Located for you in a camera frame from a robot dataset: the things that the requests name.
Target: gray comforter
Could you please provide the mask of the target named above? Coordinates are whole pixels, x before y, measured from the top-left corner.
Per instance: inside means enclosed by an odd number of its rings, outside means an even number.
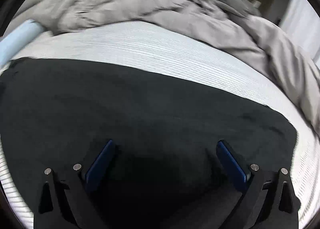
[[[221,0],[44,0],[33,19],[53,34],[142,20],[230,53],[276,83],[320,135],[320,74],[285,33]]]

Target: wall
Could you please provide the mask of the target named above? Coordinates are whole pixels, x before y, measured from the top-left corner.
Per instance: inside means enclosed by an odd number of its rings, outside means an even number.
[[[279,19],[283,18],[289,1],[290,0],[274,0],[268,11],[265,13],[264,18],[274,24],[277,23]]]
[[[295,45],[320,64],[320,18],[308,0],[290,0],[279,26]]]

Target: bed sheet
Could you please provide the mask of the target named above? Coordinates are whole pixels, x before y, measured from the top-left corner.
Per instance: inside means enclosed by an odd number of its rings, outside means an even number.
[[[283,114],[297,130],[291,178],[301,201],[299,228],[303,228],[319,209],[318,136],[275,84],[230,54],[159,26],[133,21],[59,36],[45,32],[14,58],[25,56],[135,67],[209,85],[269,106]],[[16,215],[26,227],[33,228],[33,214],[15,188],[5,161],[0,169],[0,180]]]

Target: black cloth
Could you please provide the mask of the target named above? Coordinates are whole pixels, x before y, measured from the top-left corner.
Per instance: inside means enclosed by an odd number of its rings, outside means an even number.
[[[92,196],[118,224],[168,216],[219,187],[220,139],[262,169],[291,166],[296,130],[280,113],[210,86],[119,65],[30,58],[13,61],[0,83],[4,153],[32,211],[44,170],[72,168],[96,138],[119,147]]]

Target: bed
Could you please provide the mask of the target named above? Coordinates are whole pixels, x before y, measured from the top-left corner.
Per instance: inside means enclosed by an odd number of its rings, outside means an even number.
[[[156,25],[131,21],[51,36],[42,33],[14,59],[65,58],[112,63],[178,77],[219,88],[269,106],[297,130],[291,178],[301,201],[299,228],[320,206],[318,136],[284,93],[266,77],[235,57]],[[26,228],[33,213],[23,201],[6,165],[0,144],[0,181],[8,202]]]

